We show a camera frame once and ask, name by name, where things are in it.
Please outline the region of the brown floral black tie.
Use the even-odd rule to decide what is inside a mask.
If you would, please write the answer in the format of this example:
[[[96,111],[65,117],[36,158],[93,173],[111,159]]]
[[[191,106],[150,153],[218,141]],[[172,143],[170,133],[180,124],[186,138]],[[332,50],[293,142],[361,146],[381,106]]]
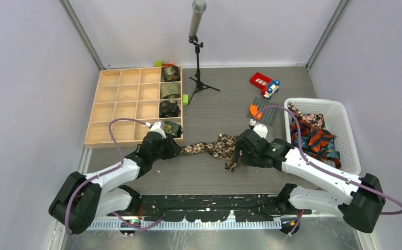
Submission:
[[[180,155],[207,153],[213,158],[225,160],[224,168],[228,171],[234,171],[242,157],[242,152],[239,152],[237,162],[233,160],[236,138],[237,136],[219,133],[215,142],[198,142],[181,146]]]

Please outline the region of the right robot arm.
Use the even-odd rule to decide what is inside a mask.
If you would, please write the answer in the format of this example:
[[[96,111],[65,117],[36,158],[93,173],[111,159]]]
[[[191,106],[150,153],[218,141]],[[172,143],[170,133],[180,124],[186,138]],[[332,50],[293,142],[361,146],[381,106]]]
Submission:
[[[309,209],[344,219],[354,229],[372,233],[385,205],[385,198],[376,194],[382,187],[378,178],[367,173],[364,177],[342,172],[310,156],[282,140],[268,142],[267,128],[256,124],[235,140],[233,162],[278,171],[301,177],[318,190],[287,183],[277,195],[281,213]]]

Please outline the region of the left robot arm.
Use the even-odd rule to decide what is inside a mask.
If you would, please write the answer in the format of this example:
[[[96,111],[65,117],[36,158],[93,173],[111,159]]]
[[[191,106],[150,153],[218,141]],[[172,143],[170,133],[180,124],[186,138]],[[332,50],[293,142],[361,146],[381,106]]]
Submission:
[[[126,183],[148,173],[157,160],[179,155],[180,146],[165,132],[165,123],[145,122],[149,129],[135,151],[103,170],[87,175],[77,171],[66,178],[48,213],[70,234],[84,232],[99,217],[123,211],[128,216],[139,212],[140,194]]]

